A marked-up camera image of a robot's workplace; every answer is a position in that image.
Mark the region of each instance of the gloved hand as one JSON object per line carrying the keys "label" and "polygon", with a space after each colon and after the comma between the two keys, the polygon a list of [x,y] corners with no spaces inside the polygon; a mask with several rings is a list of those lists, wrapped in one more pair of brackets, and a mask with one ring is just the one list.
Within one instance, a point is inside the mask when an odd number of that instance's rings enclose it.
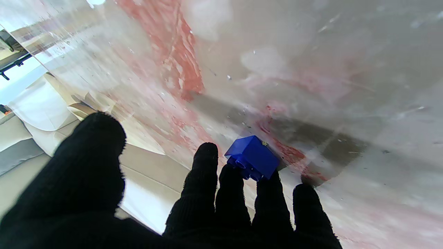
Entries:
{"label": "gloved hand", "polygon": [[257,183],[255,217],[245,206],[243,178],[232,165],[220,173],[217,197],[217,146],[202,144],[194,156],[181,198],[166,222],[165,237],[209,245],[254,247],[341,248],[315,190],[300,184],[293,191],[296,230],[283,195],[278,172]]}

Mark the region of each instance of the blue lego brick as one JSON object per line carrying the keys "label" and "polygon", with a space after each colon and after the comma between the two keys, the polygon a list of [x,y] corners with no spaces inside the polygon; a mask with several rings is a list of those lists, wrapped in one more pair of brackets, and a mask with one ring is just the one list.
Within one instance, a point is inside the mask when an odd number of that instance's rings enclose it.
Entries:
{"label": "blue lego brick", "polygon": [[279,158],[256,136],[235,140],[225,156],[229,164],[242,169],[241,175],[246,180],[269,179],[280,163]]}

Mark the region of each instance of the finger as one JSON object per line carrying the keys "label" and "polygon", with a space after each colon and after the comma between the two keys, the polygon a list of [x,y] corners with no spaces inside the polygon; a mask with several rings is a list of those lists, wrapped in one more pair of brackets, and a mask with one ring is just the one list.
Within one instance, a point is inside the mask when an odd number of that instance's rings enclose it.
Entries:
{"label": "finger", "polygon": [[181,197],[166,220],[165,236],[213,225],[217,163],[217,146],[212,143],[200,145],[194,155],[192,169],[186,176]]}
{"label": "finger", "polygon": [[286,241],[293,233],[283,186],[277,171],[270,179],[263,178],[257,182],[255,212],[252,227],[263,236]]}
{"label": "finger", "polygon": [[125,138],[122,126],[111,116],[86,117],[59,145],[2,225],[92,210],[113,215],[124,190],[118,156]]}
{"label": "finger", "polygon": [[292,196],[298,239],[304,244],[341,248],[314,188],[300,184],[294,188]]}
{"label": "finger", "polygon": [[248,228],[251,226],[243,193],[243,177],[239,169],[225,165],[220,173],[220,189],[215,199],[216,222],[221,226]]}

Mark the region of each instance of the white fabric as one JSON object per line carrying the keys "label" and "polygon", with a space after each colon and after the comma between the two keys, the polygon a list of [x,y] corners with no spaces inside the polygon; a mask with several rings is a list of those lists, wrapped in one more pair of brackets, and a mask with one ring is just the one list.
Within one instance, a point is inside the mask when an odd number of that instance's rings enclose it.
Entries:
{"label": "white fabric", "polygon": [[129,117],[120,123],[126,133],[128,144],[157,154],[165,154],[160,144],[146,132],[146,129],[135,118]]}
{"label": "white fabric", "polygon": [[15,66],[6,71],[5,74],[11,80],[7,81],[0,77],[0,104],[8,105],[45,72],[47,72],[46,68],[34,57],[27,59],[21,67]]}
{"label": "white fabric", "polygon": [[0,218],[14,205],[24,188],[49,159],[48,155],[41,154],[0,176]]}
{"label": "white fabric", "polygon": [[80,123],[79,120],[62,127],[57,131],[47,132],[35,128],[34,126],[24,122],[26,128],[31,133],[35,142],[42,148],[42,150],[49,156],[53,156],[55,150],[60,145],[60,143],[68,137],[74,128]]}
{"label": "white fabric", "polygon": [[120,156],[120,162],[177,192],[182,191],[183,182],[189,173],[187,168],[170,157],[131,144],[126,144],[123,154]]}
{"label": "white fabric", "polygon": [[0,152],[13,146],[14,144],[32,138],[31,134],[23,126],[17,116],[9,118],[8,121],[0,124]]}
{"label": "white fabric", "polygon": [[166,219],[180,193],[121,165],[126,186],[120,208],[141,223],[162,234]]}
{"label": "white fabric", "polygon": [[8,105],[24,122],[43,131],[55,131],[77,118],[44,78],[39,78]]}
{"label": "white fabric", "polygon": [[14,144],[0,152],[0,175],[41,154],[44,154],[43,150],[32,138]]}

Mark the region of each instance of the water droplet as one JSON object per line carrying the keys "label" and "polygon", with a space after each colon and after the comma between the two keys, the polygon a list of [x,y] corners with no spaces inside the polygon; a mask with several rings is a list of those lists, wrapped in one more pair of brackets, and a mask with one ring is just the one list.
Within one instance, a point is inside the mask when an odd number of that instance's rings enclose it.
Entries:
{"label": "water droplet", "polygon": [[385,6],[378,6],[378,7],[377,7],[377,11],[378,11],[378,12],[383,12],[383,11],[385,11],[385,9],[386,9]]}
{"label": "water droplet", "polygon": [[423,24],[423,21],[415,20],[411,23],[411,28],[418,28]]}
{"label": "water droplet", "polygon": [[437,14],[436,17],[438,20],[443,19],[443,11]]}
{"label": "water droplet", "polygon": [[329,20],[329,23],[335,23],[335,21],[337,21],[340,18],[341,14],[338,14],[336,16],[334,16],[333,18],[331,18],[331,20]]}
{"label": "water droplet", "polygon": [[322,33],[322,32],[325,32],[327,30],[330,30],[330,27],[326,25],[326,26],[322,27],[321,29],[319,29],[319,31],[317,31],[317,32],[318,33]]}

